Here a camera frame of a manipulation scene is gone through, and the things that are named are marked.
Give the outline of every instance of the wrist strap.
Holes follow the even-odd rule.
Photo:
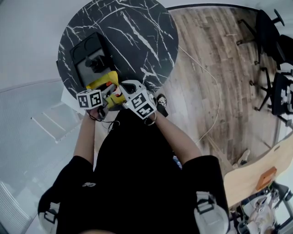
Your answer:
[[[157,120],[157,113],[155,113],[155,119],[153,120],[152,123],[150,123],[150,124],[146,124],[146,120],[147,120],[147,119],[145,119],[145,121],[144,121],[145,125],[147,125],[147,126],[151,126],[151,125],[153,125],[153,124],[155,123],[155,121]]]

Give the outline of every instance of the orange tag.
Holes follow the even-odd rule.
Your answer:
[[[258,180],[258,183],[255,189],[259,191],[265,188],[266,186],[268,186],[274,180],[276,172],[277,172],[277,169],[275,167],[272,167],[269,170],[267,170],[265,173],[263,173],[260,176],[260,179]]]

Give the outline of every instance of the black device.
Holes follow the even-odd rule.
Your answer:
[[[78,79],[83,87],[114,70],[104,37],[94,32],[70,50]]]

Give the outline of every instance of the white cable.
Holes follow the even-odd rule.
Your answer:
[[[204,136],[205,135],[207,135],[210,131],[211,131],[211,129],[215,126],[215,124],[216,124],[216,121],[217,121],[217,119],[218,119],[218,116],[219,116],[219,112],[220,112],[220,105],[221,105],[221,94],[220,94],[220,87],[219,87],[219,84],[218,84],[218,82],[217,82],[217,80],[216,80],[216,78],[215,77],[213,77],[213,75],[207,70],[207,69],[205,69],[199,62],[197,62],[191,55],[189,55],[185,50],[183,50],[183,52],[185,53],[185,54],[187,54],[193,61],[195,61],[203,70],[205,70],[214,80],[215,80],[215,82],[216,82],[216,84],[217,84],[217,87],[218,87],[218,91],[219,91],[219,106],[218,106],[218,111],[217,111],[217,115],[216,115],[216,119],[215,119],[215,122],[213,123],[213,125],[211,126],[211,128],[205,133],[205,134],[203,134],[202,135],[202,137],[196,142],[196,143],[198,143],[198,142],[200,142],[201,141],[201,139],[203,139],[204,138]]]

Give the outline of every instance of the wooden floor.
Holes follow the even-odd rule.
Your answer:
[[[177,25],[179,45],[219,84],[220,111],[208,135],[231,163],[236,162],[246,149],[251,150],[251,157],[267,151],[274,141],[277,119],[267,108],[261,112],[253,110],[261,104],[265,93],[249,85],[249,80],[265,84],[265,74],[259,65],[254,65],[256,45],[236,45],[237,40],[252,38],[248,29],[238,25],[237,20],[245,19],[253,26],[256,12],[231,7],[194,7],[170,13]],[[263,54],[261,66],[269,69],[272,80],[276,63]],[[195,142],[213,125],[219,105],[217,84],[180,48],[175,67],[158,93],[164,93],[168,99],[168,119]],[[102,128],[99,126],[96,131],[97,149],[106,136],[106,130],[101,131]],[[203,154],[215,154],[205,138],[197,145]]]

